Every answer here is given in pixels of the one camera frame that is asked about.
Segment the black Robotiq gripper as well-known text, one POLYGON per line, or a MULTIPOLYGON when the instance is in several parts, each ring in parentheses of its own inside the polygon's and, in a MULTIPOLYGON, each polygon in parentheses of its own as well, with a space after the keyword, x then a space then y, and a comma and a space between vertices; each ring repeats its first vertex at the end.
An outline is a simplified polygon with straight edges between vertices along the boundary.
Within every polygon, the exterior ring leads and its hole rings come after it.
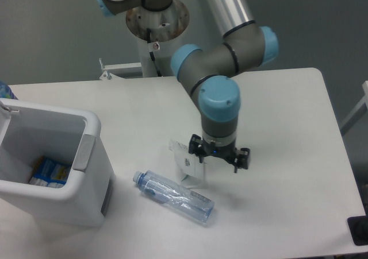
POLYGON ((229 162, 234 166, 234 173, 239 169, 248 169, 250 163, 250 149, 249 148, 235 148, 236 139, 226 141, 225 144, 218 142, 206 142, 203 139, 193 134, 189 141, 189 154, 194 154, 198 157, 199 162, 203 163, 204 158, 208 156, 217 157, 229 162))

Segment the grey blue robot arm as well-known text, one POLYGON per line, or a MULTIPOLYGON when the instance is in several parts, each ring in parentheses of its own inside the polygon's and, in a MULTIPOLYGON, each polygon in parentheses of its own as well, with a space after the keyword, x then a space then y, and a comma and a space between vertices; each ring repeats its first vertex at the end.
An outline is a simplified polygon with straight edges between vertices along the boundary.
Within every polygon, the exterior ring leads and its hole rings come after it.
POLYGON ((172 48, 163 55, 159 46, 177 39, 189 25, 189 12, 179 0, 97 0, 107 15, 125 13, 133 35, 145 42, 155 76, 172 74, 201 115, 202 134, 192 135, 189 153, 203 160, 212 156, 235 169, 247 169, 250 150, 236 147, 240 90, 233 77, 275 59, 276 34, 258 26, 246 0, 207 0, 223 43, 204 51, 194 44, 172 48))

